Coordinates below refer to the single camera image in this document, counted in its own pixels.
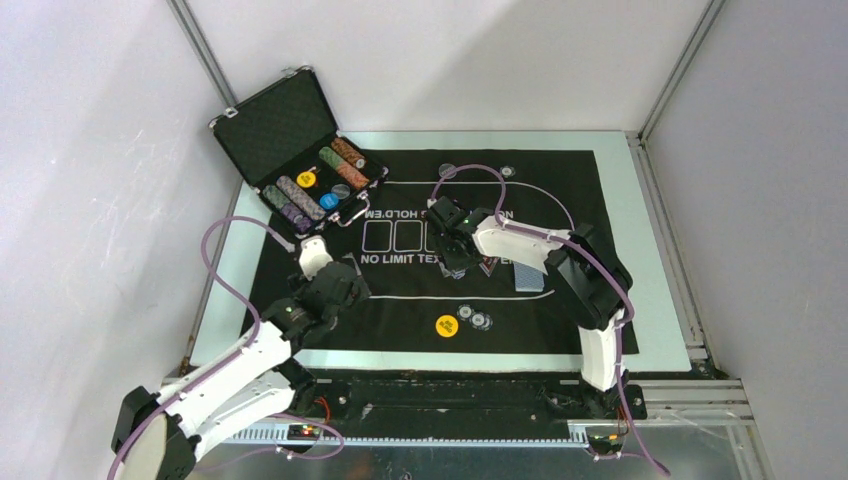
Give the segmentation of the black dealer button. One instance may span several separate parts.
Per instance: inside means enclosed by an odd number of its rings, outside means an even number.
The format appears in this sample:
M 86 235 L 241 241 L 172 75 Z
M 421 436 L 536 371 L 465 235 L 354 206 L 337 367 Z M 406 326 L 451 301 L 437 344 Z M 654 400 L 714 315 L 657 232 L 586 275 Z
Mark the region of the black dealer button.
M 457 175 L 457 167 L 449 163 L 441 164 L 438 167 L 438 175 L 441 179 L 452 179 Z

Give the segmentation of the green blue chip front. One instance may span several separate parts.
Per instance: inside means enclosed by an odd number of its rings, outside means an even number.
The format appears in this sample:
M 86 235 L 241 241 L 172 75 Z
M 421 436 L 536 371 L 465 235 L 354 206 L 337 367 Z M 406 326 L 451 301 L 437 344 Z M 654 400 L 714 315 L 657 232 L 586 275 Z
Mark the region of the green blue chip front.
M 457 317 L 463 321 L 469 320 L 475 314 L 475 310 L 467 304 L 460 305 L 457 308 Z

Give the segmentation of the yellow big blind button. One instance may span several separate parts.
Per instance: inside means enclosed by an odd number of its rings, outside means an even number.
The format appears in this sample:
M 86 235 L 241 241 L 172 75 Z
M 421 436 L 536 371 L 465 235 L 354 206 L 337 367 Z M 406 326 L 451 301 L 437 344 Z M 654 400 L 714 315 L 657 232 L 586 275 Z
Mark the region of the yellow big blind button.
M 452 315 L 441 315 L 435 322 L 435 330 L 442 338 L 451 338 L 458 333 L 459 320 Z

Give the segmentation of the grey white chip front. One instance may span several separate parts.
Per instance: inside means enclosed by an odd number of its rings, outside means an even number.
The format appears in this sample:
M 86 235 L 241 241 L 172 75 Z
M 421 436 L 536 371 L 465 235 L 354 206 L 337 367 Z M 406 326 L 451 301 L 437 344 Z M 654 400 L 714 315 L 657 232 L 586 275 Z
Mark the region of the grey white chip front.
M 473 328 L 481 331 L 487 331 L 493 325 L 491 317 L 481 312 L 474 313 L 470 317 L 469 322 Z

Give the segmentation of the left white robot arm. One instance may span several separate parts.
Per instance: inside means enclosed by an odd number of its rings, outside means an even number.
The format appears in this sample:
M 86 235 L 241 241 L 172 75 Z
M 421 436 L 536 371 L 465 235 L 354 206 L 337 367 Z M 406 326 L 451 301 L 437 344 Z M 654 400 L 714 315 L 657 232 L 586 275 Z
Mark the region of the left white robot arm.
M 211 363 L 157 392 L 139 386 L 124 397 L 108 478 L 184 479 L 256 421 L 312 411 L 317 380 L 295 356 L 370 291 L 355 267 L 334 260 L 291 276 L 290 284 L 291 296 L 256 314 L 253 327 Z

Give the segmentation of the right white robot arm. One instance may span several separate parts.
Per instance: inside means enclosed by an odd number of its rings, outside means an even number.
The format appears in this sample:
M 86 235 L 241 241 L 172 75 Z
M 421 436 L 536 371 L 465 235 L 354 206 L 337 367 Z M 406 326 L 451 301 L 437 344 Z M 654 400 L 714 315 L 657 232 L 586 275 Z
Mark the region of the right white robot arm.
M 622 329 L 635 308 L 633 279 L 614 247 L 590 225 L 551 230 L 505 219 L 492 210 L 462 209 L 447 197 L 430 199 L 424 215 L 428 240 L 448 275 L 486 258 L 531 267 L 546 277 L 565 316 L 578 328 L 585 411 L 606 418 L 622 403 Z

